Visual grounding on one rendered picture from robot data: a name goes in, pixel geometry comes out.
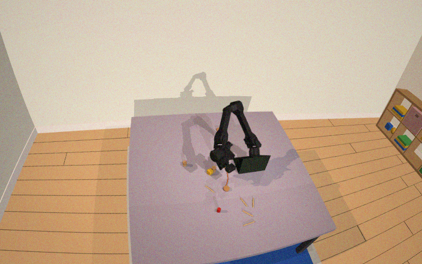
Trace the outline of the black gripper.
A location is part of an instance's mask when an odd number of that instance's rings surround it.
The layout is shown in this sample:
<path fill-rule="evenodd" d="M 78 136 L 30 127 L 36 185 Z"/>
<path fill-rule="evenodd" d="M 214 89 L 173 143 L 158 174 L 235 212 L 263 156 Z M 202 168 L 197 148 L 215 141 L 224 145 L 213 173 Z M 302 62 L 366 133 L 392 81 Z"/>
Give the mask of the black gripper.
<path fill-rule="evenodd" d="M 222 170 L 223 168 L 225 168 L 225 171 L 230 173 L 232 171 L 234 171 L 236 169 L 236 167 L 228 162 L 228 158 L 229 158 L 230 154 L 228 156 L 224 156 L 222 159 L 218 160 L 216 163 L 219 167 L 220 170 Z"/>

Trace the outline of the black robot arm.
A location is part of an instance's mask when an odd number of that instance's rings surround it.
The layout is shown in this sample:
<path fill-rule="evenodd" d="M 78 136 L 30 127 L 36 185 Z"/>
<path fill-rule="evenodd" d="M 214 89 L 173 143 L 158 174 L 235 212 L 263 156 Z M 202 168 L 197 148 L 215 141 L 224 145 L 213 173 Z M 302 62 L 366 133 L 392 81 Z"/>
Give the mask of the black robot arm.
<path fill-rule="evenodd" d="M 254 135 L 250 129 L 247 119 L 243 113 L 244 107 L 241 101 L 231 102 L 229 106 L 223 108 L 223 114 L 220 122 L 219 130 L 216 132 L 214 137 L 214 150 L 211 151 L 210 159 L 214 162 L 222 159 L 224 156 L 229 156 L 228 161 L 234 158 L 234 153 L 230 151 L 232 143 L 228 141 L 228 125 L 233 112 L 238 117 L 238 121 L 245 134 L 244 142 L 249 148 L 249 157 L 260 157 L 259 148 L 261 143 L 259 142 L 256 135 Z M 228 142 L 227 142 L 228 141 Z M 222 144 L 222 145 L 218 145 Z M 253 146 L 253 147 L 252 147 Z"/>

